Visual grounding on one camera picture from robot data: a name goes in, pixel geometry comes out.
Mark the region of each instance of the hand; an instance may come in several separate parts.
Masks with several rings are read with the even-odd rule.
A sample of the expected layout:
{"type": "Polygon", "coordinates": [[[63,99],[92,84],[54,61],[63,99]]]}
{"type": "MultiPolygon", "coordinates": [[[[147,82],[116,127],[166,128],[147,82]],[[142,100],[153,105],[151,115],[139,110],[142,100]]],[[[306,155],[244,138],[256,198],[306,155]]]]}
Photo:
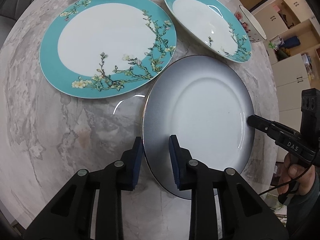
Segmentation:
{"type": "MultiPolygon", "coordinates": [[[[295,179],[300,176],[306,169],[300,165],[293,164],[290,166],[290,153],[288,153],[284,158],[284,165],[282,166],[282,173],[279,180],[279,184],[289,182],[291,179],[295,179]]],[[[298,194],[304,196],[307,194],[315,182],[316,172],[315,167],[312,165],[305,175],[303,175],[298,182],[300,183],[298,188],[298,194]]],[[[289,185],[282,186],[278,188],[278,193],[286,193],[289,189],[289,185]]]]}

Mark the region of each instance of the marble table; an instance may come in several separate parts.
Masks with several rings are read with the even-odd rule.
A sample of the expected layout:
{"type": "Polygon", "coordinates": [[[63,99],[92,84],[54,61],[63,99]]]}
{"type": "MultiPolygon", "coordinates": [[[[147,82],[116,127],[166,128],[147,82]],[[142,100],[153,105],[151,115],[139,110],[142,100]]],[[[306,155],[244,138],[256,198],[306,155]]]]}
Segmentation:
{"type": "MultiPolygon", "coordinates": [[[[25,228],[79,169],[103,169],[132,147],[152,85],[88,100],[60,93],[47,82],[39,65],[42,37],[54,18],[76,1],[35,0],[0,52],[0,200],[25,228]]],[[[170,15],[164,0],[152,1],[170,15]]],[[[220,1],[232,12],[240,4],[220,1]]],[[[243,80],[255,113],[278,121],[276,87],[262,43],[252,45],[250,61],[236,64],[205,49],[173,22],[178,41],[172,62],[193,54],[218,58],[243,80]]],[[[276,150],[271,139],[256,131],[242,176],[258,193],[270,185],[276,150]]],[[[136,189],[123,192],[122,199],[125,239],[188,238],[190,201],[166,192],[145,160],[136,189]]]]}

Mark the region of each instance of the teal-rimmed plate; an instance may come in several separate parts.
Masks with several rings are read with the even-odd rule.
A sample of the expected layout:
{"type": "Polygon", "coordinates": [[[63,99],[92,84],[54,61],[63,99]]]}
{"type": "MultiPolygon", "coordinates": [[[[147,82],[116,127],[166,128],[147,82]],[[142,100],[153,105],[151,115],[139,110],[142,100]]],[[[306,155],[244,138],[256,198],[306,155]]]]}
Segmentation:
{"type": "Polygon", "coordinates": [[[172,15],[194,38],[222,57],[243,63],[251,45],[237,18],[217,0],[164,0],[172,15]]]}
{"type": "Polygon", "coordinates": [[[40,65],[63,93],[107,98],[155,78],[175,46],[172,21],[150,0],[79,0],[46,31],[40,65]]]}

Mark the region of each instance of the bowl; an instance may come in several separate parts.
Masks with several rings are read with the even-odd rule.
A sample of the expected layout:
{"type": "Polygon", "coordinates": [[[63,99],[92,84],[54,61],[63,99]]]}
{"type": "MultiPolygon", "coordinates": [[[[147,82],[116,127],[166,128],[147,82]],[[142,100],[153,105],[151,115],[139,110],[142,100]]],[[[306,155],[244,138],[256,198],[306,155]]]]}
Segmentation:
{"type": "Polygon", "coordinates": [[[235,17],[247,33],[250,42],[266,41],[267,36],[257,19],[242,5],[235,12],[235,17]]]}

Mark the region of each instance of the cabinet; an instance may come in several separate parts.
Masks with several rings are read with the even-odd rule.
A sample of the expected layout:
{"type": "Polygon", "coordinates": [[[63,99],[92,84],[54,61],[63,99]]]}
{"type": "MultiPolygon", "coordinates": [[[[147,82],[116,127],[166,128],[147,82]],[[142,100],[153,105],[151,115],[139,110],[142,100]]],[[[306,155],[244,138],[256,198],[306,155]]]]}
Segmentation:
{"type": "Polygon", "coordinates": [[[276,87],[308,78],[301,54],[279,61],[271,67],[276,87]]]}
{"type": "Polygon", "coordinates": [[[266,48],[266,50],[267,50],[267,52],[268,52],[270,64],[273,65],[273,64],[275,64],[275,63],[278,62],[278,59],[277,59],[277,57],[276,57],[276,54],[275,54],[273,48],[270,48],[270,47],[269,47],[269,42],[270,42],[270,41],[266,41],[266,42],[264,42],[263,44],[264,44],[264,47],[266,48]]]}
{"type": "Polygon", "coordinates": [[[271,4],[257,12],[254,17],[260,23],[268,40],[271,40],[288,30],[287,25],[285,25],[284,21],[271,4]]]}
{"type": "Polygon", "coordinates": [[[311,8],[305,0],[284,0],[284,2],[294,12],[300,22],[304,22],[314,16],[311,8]]]}
{"type": "MultiPolygon", "coordinates": [[[[302,118],[301,108],[279,112],[279,122],[297,131],[300,131],[301,118],[302,118]]],[[[278,154],[277,154],[277,162],[283,162],[284,157],[286,156],[287,153],[288,153],[287,151],[279,147],[278,154]]]]}
{"type": "Polygon", "coordinates": [[[292,129],[295,129],[297,131],[300,131],[301,118],[302,118],[302,112],[300,107],[297,109],[279,112],[280,123],[292,129]]]}
{"type": "Polygon", "coordinates": [[[305,89],[310,89],[308,78],[277,87],[279,111],[300,108],[301,92],[305,89]]]}

